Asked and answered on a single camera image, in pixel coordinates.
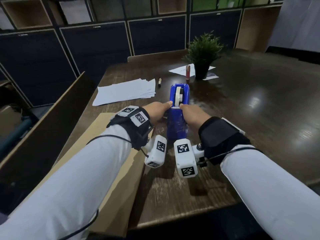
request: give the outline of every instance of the finger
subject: finger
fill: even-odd
[[[168,101],[168,102],[166,102],[166,103],[163,103],[163,110],[164,110],[164,111],[167,111],[168,109],[171,108],[172,104],[173,104],[172,101]]]

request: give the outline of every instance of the forearm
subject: forearm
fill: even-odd
[[[275,240],[319,239],[320,197],[256,150],[228,154],[222,172]]]
[[[102,134],[130,140],[120,125]],[[0,239],[57,240],[82,228],[95,215],[130,150],[129,142],[114,137],[90,142],[0,226]]]

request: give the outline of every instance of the dark table surface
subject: dark table surface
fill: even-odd
[[[169,100],[170,86],[185,77],[168,72],[188,64],[173,55],[152,55],[136,62],[109,67],[99,86],[134,79],[162,77],[161,88],[150,99],[136,99],[92,106],[94,92],[59,158],[102,112],[117,112],[128,105],[143,106]],[[190,78],[190,104],[198,104],[212,116],[225,117],[246,132],[252,144],[307,185],[320,182],[320,66],[296,59],[234,50],[214,61],[219,78]],[[155,134],[166,135],[156,127]],[[199,142],[190,131],[192,144]],[[173,145],[165,163],[145,168],[129,220],[129,229],[214,210],[240,201],[219,166],[199,168],[199,175],[182,179],[175,167]]]

